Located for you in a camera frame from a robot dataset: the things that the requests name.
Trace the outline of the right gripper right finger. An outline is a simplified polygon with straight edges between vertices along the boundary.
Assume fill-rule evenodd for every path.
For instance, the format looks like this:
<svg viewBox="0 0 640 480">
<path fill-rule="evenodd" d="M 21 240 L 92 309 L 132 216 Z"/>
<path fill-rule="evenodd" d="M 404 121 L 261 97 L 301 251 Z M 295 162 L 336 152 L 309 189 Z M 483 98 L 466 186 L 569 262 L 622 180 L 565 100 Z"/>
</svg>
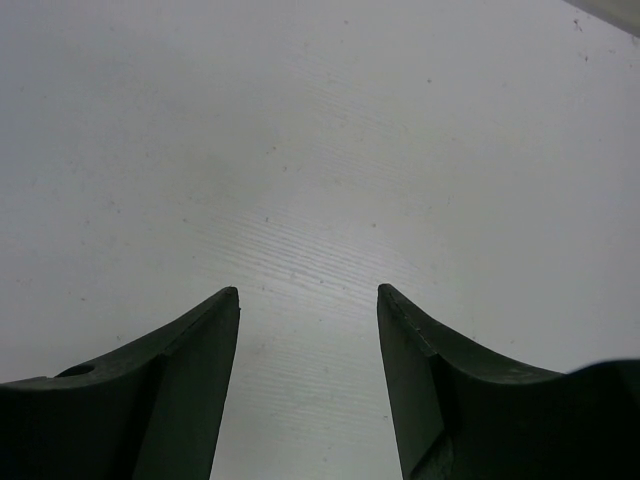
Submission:
<svg viewBox="0 0 640 480">
<path fill-rule="evenodd" d="M 406 479 L 635 479 L 639 364 L 564 374 L 494 352 L 389 284 L 377 318 Z"/>
</svg>

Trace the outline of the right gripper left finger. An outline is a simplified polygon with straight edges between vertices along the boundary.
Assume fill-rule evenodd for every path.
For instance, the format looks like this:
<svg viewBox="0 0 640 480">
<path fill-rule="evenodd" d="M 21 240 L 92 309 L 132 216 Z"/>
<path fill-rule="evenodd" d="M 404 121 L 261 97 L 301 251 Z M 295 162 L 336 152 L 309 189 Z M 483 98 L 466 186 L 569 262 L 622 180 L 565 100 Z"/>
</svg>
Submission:
<svg viewBox="0 0 640 480">
<path fill-rule="evenodd" d="M 54 377 L 2 384 L 2 478 L 209 478 L 239 320 L 226 287 Z"/>
</svg>

